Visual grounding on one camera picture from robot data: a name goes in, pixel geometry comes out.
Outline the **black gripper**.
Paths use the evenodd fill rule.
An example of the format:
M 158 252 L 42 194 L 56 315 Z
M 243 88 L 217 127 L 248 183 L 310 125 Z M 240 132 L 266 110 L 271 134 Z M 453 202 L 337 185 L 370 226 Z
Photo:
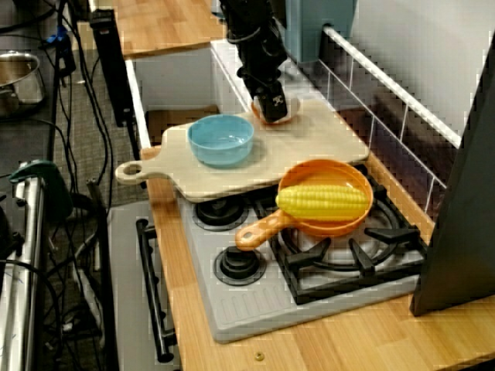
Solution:
M 244 81 L 259 115 L 268 123 L 284 118 L 288 108 L 278 68 L 288 56 L 278 28 L 260 26 L 245 33 L 230 31 L 230 43 L 237 47 L 241 60 L 237 75 Z

